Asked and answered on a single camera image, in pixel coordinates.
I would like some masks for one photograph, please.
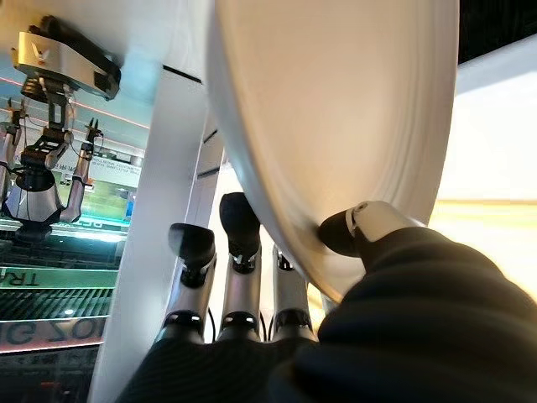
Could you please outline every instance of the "white pillar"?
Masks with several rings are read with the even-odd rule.
[[[186,218],[206,112],[202,84],[162,70],[90,402],[117,399],[162,325],[176,261],[168,228]]]

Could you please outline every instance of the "black cable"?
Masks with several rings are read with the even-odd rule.
[[[274,322],[274,316],[270,318],[270,324],[268,325],[268,340],[272,340],[271,332],[272,332],[272,325]]]
[[[211,326],[212,326],[212,342],[214,343],[216,341],[215,318],[212,317],[211,308],[209,308],[208,312],[209,312],[209,319],[211,319]]]
[[[259,316],[261,317],[261,326],[263,327],[263,341],[267,341],[267,328],[265,327],[265,320],[263,318],[263,313],[259,313]]]
[[[37,126],[39,128],[46,128],[47,127],[46,124],[39,124],[39,123],[36,123],[36,122],[32,121],[32,118],[30,117],[30,115],[26,115],[26,117],[28,118],[30,123],[32,123],[34,126]]]
[[[26,137],[26,113],[25,113],[24,114],[24,149],[26,149],[26,147],[28,147],[28,138]],[[28,221],[32,221],[32,219],[30,218],[29,204],[30,204],[29,193],[28,193],[28,191],[26,191],[26,215],[28,217]]]

